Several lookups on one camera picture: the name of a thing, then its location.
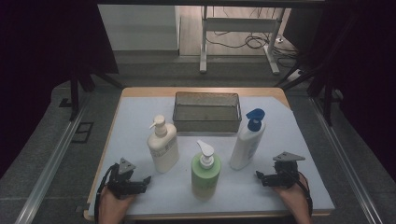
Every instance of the green soap bottle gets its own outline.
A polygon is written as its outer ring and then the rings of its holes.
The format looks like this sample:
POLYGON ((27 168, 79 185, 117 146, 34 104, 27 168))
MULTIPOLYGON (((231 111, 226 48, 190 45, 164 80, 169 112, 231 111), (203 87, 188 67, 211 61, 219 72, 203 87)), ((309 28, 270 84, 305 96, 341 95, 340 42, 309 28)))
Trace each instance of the green soap bottle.
POLYGON ((191 185, 194 195, 201 200, 210 199, 216 191, 221 160, 209 144, 198 140, 202 152, 196 154, 191 162, 191 185))

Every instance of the white tabletop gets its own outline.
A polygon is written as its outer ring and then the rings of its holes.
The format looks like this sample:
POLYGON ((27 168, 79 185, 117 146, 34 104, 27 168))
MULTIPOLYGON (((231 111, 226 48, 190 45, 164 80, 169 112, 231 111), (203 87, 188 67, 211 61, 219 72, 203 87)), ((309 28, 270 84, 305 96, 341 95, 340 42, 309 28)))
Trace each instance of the white tabletop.
MULTIPOLYGON (((177 136, 180 158, 176 165, 165 174, 156 172, 147 146, 147 139, 153 132, 149 125, 158 114, 172 123, 174 103, 175 97, 121 98, 96 188, 106 170, 115 162, 120 162, 121 157, 136 166, 133 181, 142 181, 151 175, 146 193, 136 198, 127 215, 155 218, 288 213, 278 196, 270 188, 263 187, 255 176, 256 170, 266 175, 274 174, 273 157, 284 151, 305 157, 305 161, 298 161, 298 166, 299 171, 308 178, 314 214, 326 214, 334 209, 292 111, 273 97, 240 96, 243 119, 239 130, 247 125, 245 115, 252 109, 261 108, 266 114, 263 120, 266 129, 259 148, 252 163, 244 169, 235 171, 229 165, 236 134, 192 133, 177 136), (214 147, 222 162, 216 193, 208 201, 196 199, 191 192, 191 159, 200 152, 196 143, 198 139, 214 147)), ((89 216, 93 216, 93 206, 94 202, 91 202, 89 216)))

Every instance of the robotic hand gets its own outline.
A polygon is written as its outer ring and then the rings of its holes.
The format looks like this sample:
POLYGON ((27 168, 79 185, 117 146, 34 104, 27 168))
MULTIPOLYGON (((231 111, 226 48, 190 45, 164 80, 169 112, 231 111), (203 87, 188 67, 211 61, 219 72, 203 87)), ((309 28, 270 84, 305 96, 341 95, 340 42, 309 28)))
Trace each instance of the robotic hand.
POLYGON ((135 168, 136 167, 133 164, 131 164, 124 158, 120 159, 120 164, 115 163, 114 165, 110 166, 110 168, 108 168, 105 176, 102 179, 101 185, 96 191, 95 208, 94 208, 95 209, 94 217, 96 222, 99 217, 99 204, 100 204, 101 192, 105 187, 105 183, 109 173, 110 173, 110 178, 107 182, 107 188, 111 190, 111 192, 114 194, 116 198, 121 199, 123 196, 146 192, 147 185, 151 180, 151 176, 145 178, 143 181, 133 182, 130 180, 130 178, 134 173, 135 168))
POLYGON ((289 189, 294 184, 297 184, 304 192, 306 201, 308 202, 309 216, 312 216, 313 205, 309 187, 306 188, 300 182, 300 173, 297 169, 297 161, 304 161, 305 158, 289 152, 283 152, 273 157, 273 160, 275 161, 274 168, 276 170, 276 175, 265 175, 256 171, 256 175, 262 181, 262 185, 264 187, 282 187, 289 189))

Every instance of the wall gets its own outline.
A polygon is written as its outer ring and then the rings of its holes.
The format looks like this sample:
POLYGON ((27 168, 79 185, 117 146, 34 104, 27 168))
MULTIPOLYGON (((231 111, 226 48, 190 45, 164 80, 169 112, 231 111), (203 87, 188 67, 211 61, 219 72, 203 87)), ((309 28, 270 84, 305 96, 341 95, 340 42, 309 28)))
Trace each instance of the wall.
POLYGON ((178 6, 99 5, 113 50, 177 50, 178 6))

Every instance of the blue pump cap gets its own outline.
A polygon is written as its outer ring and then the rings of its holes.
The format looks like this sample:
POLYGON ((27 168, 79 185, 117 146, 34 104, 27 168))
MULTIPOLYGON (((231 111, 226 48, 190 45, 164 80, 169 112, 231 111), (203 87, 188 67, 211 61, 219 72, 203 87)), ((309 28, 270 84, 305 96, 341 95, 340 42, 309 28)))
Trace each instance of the blue pump cap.
POLYGON ((256 108, 247 113, 248 129, 253 132, 258 132, 262 127, 262 119, 264 119, 265 112, 262 109, 256 108))

